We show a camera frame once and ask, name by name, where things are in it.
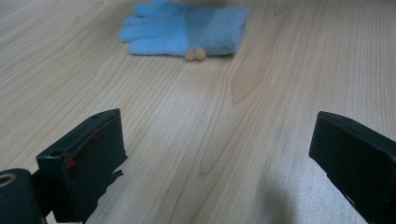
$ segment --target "wooden table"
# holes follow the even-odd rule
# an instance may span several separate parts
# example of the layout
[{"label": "wooden table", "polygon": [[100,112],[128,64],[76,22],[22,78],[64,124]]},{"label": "wooden table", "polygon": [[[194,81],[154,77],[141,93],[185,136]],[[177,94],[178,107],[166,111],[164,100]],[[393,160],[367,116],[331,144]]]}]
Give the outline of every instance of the wooden table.
[{"label": "wooden table", "polygon": [[201,63],[129,55],[137,2],[0,1],[0,170],[120,108],[129,160],[88,223],[364,223],[308,149],[320,110],[396,139],[395,1],[191,0],[250,13]]}]

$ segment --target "black plastic part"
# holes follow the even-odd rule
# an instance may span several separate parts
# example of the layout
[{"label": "black plastic part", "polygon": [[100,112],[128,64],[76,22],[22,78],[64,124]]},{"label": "black plastic part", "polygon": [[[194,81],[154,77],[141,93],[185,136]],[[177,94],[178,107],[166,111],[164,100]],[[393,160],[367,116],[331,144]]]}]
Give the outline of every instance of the black plastic part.
[{"label": "black plastic part", "polygon": [[22,169],[0,172],[0,223],[43,224],[30,173]]},{"label": "black plastic part", "polygon": [[396,223],[396,143],[357,121],[319,112],[309,156],[369,223]]},{"label": "black plastic part", "polygon": [[127,159],[120,111],[86,119],[36,159],[36,175],[46,180],[48,186],[41,185],[43,190],[51,189],[51,200],[46,203],[50,203],[56,220],[86,222],[107,187],[120,176],[114,172]]}]

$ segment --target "wood grain pattern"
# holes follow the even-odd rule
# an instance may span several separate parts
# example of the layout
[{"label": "wood grain pattern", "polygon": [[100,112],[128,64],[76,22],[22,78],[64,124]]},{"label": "wood grain pattern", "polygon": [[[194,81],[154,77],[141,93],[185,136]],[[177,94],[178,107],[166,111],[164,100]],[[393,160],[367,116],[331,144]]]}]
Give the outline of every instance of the wood grain pattern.
[{"label": "wood grain pattern", "polygon": [[364,223],[308,149],[319,110],[396,139],[396,3],[182,2],[248,7],[238,53],[128,55],[137,1],[0,1],[0,169],[118,107],[129,160],[89,223]]}]

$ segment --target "knitted glove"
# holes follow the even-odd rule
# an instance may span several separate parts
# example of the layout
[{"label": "knitted glove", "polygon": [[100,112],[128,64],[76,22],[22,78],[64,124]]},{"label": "knitted glove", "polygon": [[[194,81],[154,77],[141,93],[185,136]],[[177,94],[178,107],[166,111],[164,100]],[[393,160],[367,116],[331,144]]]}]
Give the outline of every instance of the knitted glove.
[{"label": "knitted glove", "polygon": [[137,4],[124,21],[121,42],[137,55],[168,54],[203,59],[237,52],[245,32],[244,8],[195,7],[163,0]]}]

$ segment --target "wood grain surface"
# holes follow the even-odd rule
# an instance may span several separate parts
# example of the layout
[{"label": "wood grain surface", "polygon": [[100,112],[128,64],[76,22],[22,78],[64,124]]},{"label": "wood grain surface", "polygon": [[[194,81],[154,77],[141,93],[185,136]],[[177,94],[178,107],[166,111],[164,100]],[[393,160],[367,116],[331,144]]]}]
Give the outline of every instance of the wood grain surface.
[{"label": "wood grain surface", "polygon": [[395,1],[186,0],[249,9],[199,63],[129,55],[137,2],[0,1],[0,170],[120,108],[129,159],[88,223],[364,223],[308,149],[320,110],[396,139]]}]

